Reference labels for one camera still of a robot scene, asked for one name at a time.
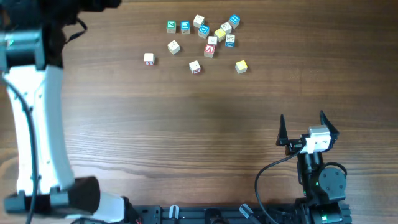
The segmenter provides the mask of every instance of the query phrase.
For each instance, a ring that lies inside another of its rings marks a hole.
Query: wooden toy block
[[[211,44],[206,44],[205,57],[213,58],[216,47]]]
[[[241,22],[241,18],[239,18],[239,16],[233,14],[231,16],[231,18],[229,18],[228,22],[234,29],[236,29],[238,27],[239,23]]]
[[[155,65],[155,55],[153,53],[145,53],[144,62],[146,65]]]
[[[196,60],[194,62],[189,63],[189,69],[191,70],[192,74],[199,73],[200,72],[199,62]]]
[[[209,37],[209,44],[217,46],[217,37]]]
[[[235,47],[235,35],[233,34],[226,35],[225,47]]]
[[[216,30],[216,32],[214,32],[214,35],[216,35],[218,42],[221,42],[225,39],[226,33],[222,28],[219,28]]]
[[[182,21],[181,22],[181,33],[182,34],[190,34],[191,32],[191,25],[189,21]]]
[[[167,21],[166,29],[169,34],[175,34],[177,31],[177,23],[175,21]]]
[[[171,41],[171,43],[169,43],[169,44],[167,45],[167,47],[169,48],[169,51],[170,51],[172,54],[176,54],[177,52],[180,51],[180,46],[179,46],[179,44],[178,44],[175,40]]]
[[[210,33],[210,28],[208,26],[202,25],[199,29],[199,37],[206,39]]]
[[[200,28],[205,23],[205,18],[203,16],[195,16],[193,19],[193,26]]]
[[[232,27],[228,22],[221,25],[221,28],[223,28],[223,31],[226,32],[227,34],[230,34],[232,32]]]
[[[245,71],[248,70],[248,65],[246,65],[246,62],[244,60],[236,62],[235,69],[238,72],[238,74],[244,73]]]

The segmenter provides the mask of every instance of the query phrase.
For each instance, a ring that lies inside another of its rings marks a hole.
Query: yellow block
[[[223,38],[226,35],[226,33],[222,30],[222,28],[219,28],[218,30],[216,30],[216,32],[214,32],[214,34],[216,34],[216,36],[219,39]]]
[[[236,62],[236,65],[238,66],[238,69],[239,69],[239,70],[248,68],[248,65],[246,65],[246,62],[245,62],[244,60],[243,60],[243,61],[240,61],[240,62]]]

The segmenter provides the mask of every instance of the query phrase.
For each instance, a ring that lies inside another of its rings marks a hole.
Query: wooden table
[[[235,13],[237,46],[221,43],[214,58],[203,56],[197,28],[166,33],[167,20],[200,14],[212,34]],[[280,114],[297,138],[324,110],[341,132],[324,160],[348,169],[354,223],[397,223],[396,2],[135,1],[81,18],[89,31],[63,51],[63,123],[76,176],[95,175],[134,205],[255,204],[255,175],[285,156],[275,146]],[[182,47],[176,55],[167,50],[172,40]],[[156,66],[144,65],[146,52]],[[199,76],[188,67],[194,60]],[[242,75],[234,69],[240,60],[249,66]],[[15,191],[18,154],[4,89],[0,100],[4,198]],[[264,173],[265,202],[302,196],[295,163]]]

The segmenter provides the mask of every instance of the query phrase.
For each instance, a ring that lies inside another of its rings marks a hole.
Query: black cable
[[[271,221],[273,224],[279,224],[279,223],[277,223],[277,222],[268,214],[266,208],[263,206],[263,204],[262,204],[262,202],[261,202],[260,193],[259,193],[259,191],[258,191],[258,182],[259,182],[259,178],[260,178],[261,174],[262,174],[265,170],[267,170],[268,168],[273,167],[274,165],[280,164],[281,162],[285,162],[285,161],[287,161],[287,160],[289,160],[289,159],[291,159],[291,158],[294,158],[294,157],[297,156],[302,150],[303,150],[303,147],[302,147],[299,151],[297,151],[295,154],[292,154],[292,155],[290,155],[290,156],[288,156],[288,157],[286,157],[286,158],[283,158],[283,159],[281,159],[281,160],[279,160],[279,161],[276,161],[276,162],[273,162],[273,163],[271,163],[271,164],[266,165],[264,168],[262,168],[262,169],[260,170],[260,172],[259,172],[259,173],[257,174],[257,176],[256,176],[256,180],[254,181],[254,191],[256,192],[257,201],[259,202],[259,205],[260,205],[260,207],[261,207],[261,209],[262,209],[262,212],[264,212],[264,214],[267,216],[267,218],[269,219],[269,221]]]
[[[77,32],[76,34],[73,34],[69,37],[69,39],[66,41],[65,44],[75,40],[76,38],[80,37],[81,35],[83,35],[86,31],[87,31],[87,25],[79,18],[76,18],[76,21],[82,26],[82,28],[84,29],[83,31]]]
[[[270,210],[270,211],[272,211],[272,212],[275,212],[275,213],[279,213],[279,214],[281,214],[282,216],[285,216],[285,217],[293,217],[293,216],[294,216],[294,214],[292,214],[292,213],[287,213],[287,212],[279,211],[279,210],[276,210],[276,209],[274,209],[274,208],[268,208],[268,210]]]
[[[94,219],[90,219],[90,218],[79,218],[79,219],[76,219],[75,221],[71,222],[70,224],[85,224],[85,223],[106,224],[106,222],[104,222],[104,221],[94,220]]]
[[[327,167],[327,166],[337,166],[337,167],[339,167],[343,172],[344,172],[344,176],[345,177],[347,177],[347,169],[343,166],[343,165],[341,165],[340,163],[338,163],[338,162],[327,162],[327,163],[325,163],[325,165],[324,165],[325,167]]]
[[[16,97],[19,99],[22,105],[22,110],[25,112],[26,115],[26,120],[27,120],[27,125],[29,129],[29,136],[30,136],[30,153],[32,154],[32,181],[33,181],[33,192],[32,192],[32,201],[30,203],[30,209],[29,213],[26,218],[26,224],[30,224],[33,218],[34,210],[35,210],[35,204],[36,204],[36,198],[37,198],[37,189],[39,188],[39,176],[37,175],[37,149],[36,149],[36,138],[35,138],[35,130],[34,130],[34,125],[33,125],[33,118],[32,118],[32,110],[29,108],[29,105],[27,104],[25,98],[22,96],[22,94],[17,90],[17,88],[11,84],[8,80],[5,78],[2,78],[2,81],[6,84],[8,88],[10,88]]]

